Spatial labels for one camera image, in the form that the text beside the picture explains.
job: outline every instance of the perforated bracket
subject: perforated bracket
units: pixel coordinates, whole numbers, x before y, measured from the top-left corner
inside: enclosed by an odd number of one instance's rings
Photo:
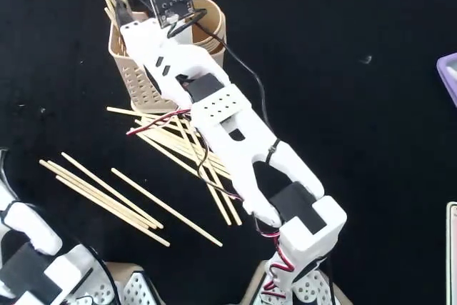
[[[192,105],[192,122],[195,126],[214,126],[243,109],[250,109],[251,103],[234,84],[226,86]]]

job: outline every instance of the white 3d-printed part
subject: white 3d-printed part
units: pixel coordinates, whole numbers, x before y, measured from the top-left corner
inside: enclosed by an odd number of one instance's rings
[[[292,287],[296,297],[303,303],[308,304],[317,300],[318,305],[332,305],[330,287],[320,271],[312,271],[298,280]]]
[[[143,274],[133,273],[124,288],[123,305],[158,305]]]
[[[216,125],[242,109],[251,108],[249,100],[235,84],[219,89],[192,106],[192,122],[198,126]]]

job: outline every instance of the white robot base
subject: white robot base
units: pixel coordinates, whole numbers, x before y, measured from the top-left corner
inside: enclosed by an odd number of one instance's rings
[[[262,295],[263,286],[268,283],[265,274],[265,263],[262,261],[255,271],[251,283],[239,305],[332,305],[327,277],[319,270],[308,273],[293,285],[294,297],[291,299]],[[343,292],[333,285],[336,305],[352,305]]]

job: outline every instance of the black tabletop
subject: black tabletop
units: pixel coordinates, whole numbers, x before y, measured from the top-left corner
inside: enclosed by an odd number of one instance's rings
[[[457,109],[436,60],[457,51],[454,0],[215,0],[228,42],[265,83],[275,132],[346,210],[333,255],[356,304],[442,303],[445,208],[457,199]],[[0,144],[24,201],[105,260],[142,265],[169,304],[237,302],[273,244],[242,207],[227,227],[204,184],[126,137],[129,107],[107,51],[104,0],[0,0]],[[225,69],[259,110],[252,78]],[[66,151],[165,223],[165,248],[38,165]],[[109,171],[126,172],[218,237],[218,248]]]

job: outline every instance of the red wire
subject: red wire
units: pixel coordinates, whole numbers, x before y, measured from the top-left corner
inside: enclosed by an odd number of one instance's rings
[[[277,296],[278,298],[284,298],[284,299],[286,298],[285,295],[274,293],[274,292],[262,292],[262,294],[266,294],[267,296]]]
[[[141,127],[136,128],[134,130],[130,130],[129,132],[127,132],[127,135],[130,136],[130,135],[138,134],[140,132],[143,132],[143,131],[149,129],[155,123],[159,123],[160,121],[164,121],[164,119],[167,119],[169,117],[175,116],[177,114],[187,114],[188,112],[190,112],[190,110],[188,110],[188,109],[187,110],[176,110],[176,111],[173,111],[173,112],[169,112],[167,114],[164,114],[162,117],[154,119],[151,123],[149,123],[149,124],[147,124],[145,126],[141,126]]]
[[[274,243],[276,246],[276,251],[278,252],[279,257],[281,257],[281,260],[284,264],[271,264],[268,270],[270,271],[271,275],[273,275],[273,279],[277,277],[276,273],[273,271],[273,268],[280,269],[282,271],[287,271],[289,273],[295,271],[295,267],[293,264],[287,259],[286,255],[284,255],[283,251],[281,250],[281,247],[279,246],[279,236],[273,236]],[[273,292],[269,292],[273,289],[276,288],[276,285],[274,284],[273,280],[270,280],[267,284],[263,285],[263,291],[261,294],[265,294],[268,296],[277,296],[278,298],[286,298],[283,294],[277,294]]]

